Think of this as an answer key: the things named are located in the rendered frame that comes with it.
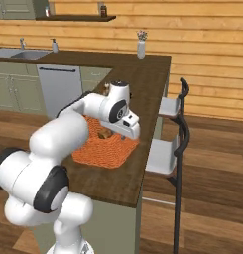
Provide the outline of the green lower cupboards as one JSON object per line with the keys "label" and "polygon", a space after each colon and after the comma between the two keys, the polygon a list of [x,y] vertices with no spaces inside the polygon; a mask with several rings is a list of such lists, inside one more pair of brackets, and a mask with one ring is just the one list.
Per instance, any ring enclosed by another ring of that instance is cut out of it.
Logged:
{"label": "green lower cupboards", "polygon": [[[79,67],[82,93],[94,89],[110,68]],[[0,110],[47,115],[37,63],[0,62]]]}

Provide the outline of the brown bread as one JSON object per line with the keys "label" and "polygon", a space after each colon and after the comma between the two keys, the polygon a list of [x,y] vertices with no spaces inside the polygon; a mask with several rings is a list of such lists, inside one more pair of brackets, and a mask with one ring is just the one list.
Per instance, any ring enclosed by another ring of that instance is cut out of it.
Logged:
{"label": "brown bread", "polygon": [[100,139],[108,139],[110,138],[111,136],[113,135],[113,132],[109,129],[101,129],[99,132],[98,132],[98,137]]}

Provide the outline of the white vase with flowers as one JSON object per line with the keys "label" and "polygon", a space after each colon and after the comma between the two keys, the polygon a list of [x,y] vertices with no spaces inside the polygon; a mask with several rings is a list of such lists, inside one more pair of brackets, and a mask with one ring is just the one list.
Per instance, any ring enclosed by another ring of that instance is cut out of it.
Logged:
{"label": "white vase with flowers", "polygon": [[137,57],[139,59],[142,59],[145,56],[146,40],[148,38],[148,33],[146,31],[140,30],[137,32],[137,37]]}

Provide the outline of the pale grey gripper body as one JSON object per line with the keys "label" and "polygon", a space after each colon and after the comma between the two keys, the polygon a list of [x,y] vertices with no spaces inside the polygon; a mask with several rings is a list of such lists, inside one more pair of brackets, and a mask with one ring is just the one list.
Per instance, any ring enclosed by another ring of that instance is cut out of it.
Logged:
{"label": "pale grey gripper body", "polygon": [[125,136],[132,140],[136,140],[140,136],[140,125],[136,123],[134,126],[125,126],[125,125],[117,125],[113,124],[110,129],[115,133],[120,134],[121,136]]}

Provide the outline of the orange woven basket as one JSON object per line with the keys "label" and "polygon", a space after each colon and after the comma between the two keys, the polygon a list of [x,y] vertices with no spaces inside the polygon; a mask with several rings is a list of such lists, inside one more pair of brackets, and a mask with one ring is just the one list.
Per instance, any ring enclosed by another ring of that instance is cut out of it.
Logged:
{"label": "orange woven basket", "polygon": [[89,137],[81,148],[72,153],[76,163],[116,169],[126,162],[139,144],[138,139],[121,139],[120,134],[113,134],[108,139],[100,139],[98,132],[106,128],[102,127],[97,119],[85,116],[85,120],[89,128]]}

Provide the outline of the dark wooden wall shelf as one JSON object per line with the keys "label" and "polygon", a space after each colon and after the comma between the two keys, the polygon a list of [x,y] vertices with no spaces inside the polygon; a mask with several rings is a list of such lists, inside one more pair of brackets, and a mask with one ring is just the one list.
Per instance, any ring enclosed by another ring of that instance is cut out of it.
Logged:
{"label": "dark wooden wall shelf", "polygon": [[109,22],[116,16],[101,17],[100,15],[51,15],[39,17],[37,21],[74,21],[74,22]]}

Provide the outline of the white bar stool black frame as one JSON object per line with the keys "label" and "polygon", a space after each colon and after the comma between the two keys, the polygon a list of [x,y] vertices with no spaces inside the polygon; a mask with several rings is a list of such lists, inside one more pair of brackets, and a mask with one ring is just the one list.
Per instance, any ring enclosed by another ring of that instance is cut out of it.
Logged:
{"label": "white bar stool black frame", "polygon": [[159,115],[168,118],[176,118],[178,114],[184,115],[184,99],[189,93],[189,86],[186,80],[180,79],[182,90],[177,98],[171,99],[163,97],[159,109]]}
{"label": "white bar stool black frame", "polygon": [[146,171],[165,176],[176,188],[173,253],[179,254],[182,159],[190,134],[188,125],[181,114],[174,119],[174,122],[179,125],[179,133],[172,141],[152,140]]}

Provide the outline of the green cupboards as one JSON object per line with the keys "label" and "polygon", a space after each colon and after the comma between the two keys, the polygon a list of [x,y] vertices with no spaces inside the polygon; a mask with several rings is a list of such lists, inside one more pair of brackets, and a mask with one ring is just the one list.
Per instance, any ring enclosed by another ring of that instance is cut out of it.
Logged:
{"label": "green cupboards", "polygon": [[[94,89],[110,68],[79,67],[82,93]],[[47,115],[37,63],[0,62],[0,110]]]}
{"label": "green cupboards", "polygon": [[48,5],[49,0],[0,0],[0,20],[36,20]]}

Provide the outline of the green upper cupboards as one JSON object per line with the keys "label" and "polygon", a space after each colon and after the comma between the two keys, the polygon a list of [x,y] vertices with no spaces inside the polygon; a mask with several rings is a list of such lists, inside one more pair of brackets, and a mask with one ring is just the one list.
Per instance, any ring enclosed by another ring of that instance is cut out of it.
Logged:
{"label": "green upper cupboards", "polygon": [[49,0],[0,0],[0,20],[36,20],[48,5]]}

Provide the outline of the green counter island base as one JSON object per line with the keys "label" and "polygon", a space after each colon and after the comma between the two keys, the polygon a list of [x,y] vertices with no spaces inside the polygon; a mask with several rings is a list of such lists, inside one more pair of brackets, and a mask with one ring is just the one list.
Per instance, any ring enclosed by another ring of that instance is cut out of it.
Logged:
{"label": "green counter island base", "polygon": [[[57,115],[61,119],[68,113],[78,113],[87,128],[85,116],[97,119],[102,127],[109,130],[113,124],[128,127],[136,123],[140,125],[139,144],[119,168],[106,169],[80,163],[75,165],[78,173],[72,183],[82,184],[80,189],[94,199],[92,221],[83,231],[96,249],[96,254],[139,253],[143,177],[156,123],[155,112],[135,115],[129,110],[129,105],[140,99],[145,100],[144,108],[160,105],[158,95],[142,95],[131,99],[129,84],[113,81],[107,95],[87,91]],[[88,137],[89,128],[84,137],[86,141]]]}

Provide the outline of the silver dishwasher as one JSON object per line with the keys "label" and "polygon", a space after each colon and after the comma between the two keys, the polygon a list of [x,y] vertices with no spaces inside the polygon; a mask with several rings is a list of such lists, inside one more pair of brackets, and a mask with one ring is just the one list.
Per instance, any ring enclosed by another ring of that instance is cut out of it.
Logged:
{"label": "silver dishwasher", "polygon": [[78,66],[37,64],[47,115],[55,118],[61,109],[82,95]]}

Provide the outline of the grey sink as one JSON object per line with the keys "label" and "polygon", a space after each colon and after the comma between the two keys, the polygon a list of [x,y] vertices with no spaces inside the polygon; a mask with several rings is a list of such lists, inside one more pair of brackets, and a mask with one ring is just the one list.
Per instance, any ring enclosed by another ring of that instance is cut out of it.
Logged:
{"label": "grey sink", "polygon": [[37,60],[49,53],[50,51],[46,50],[21,50],[21,49],[1,48],[0,58]]}

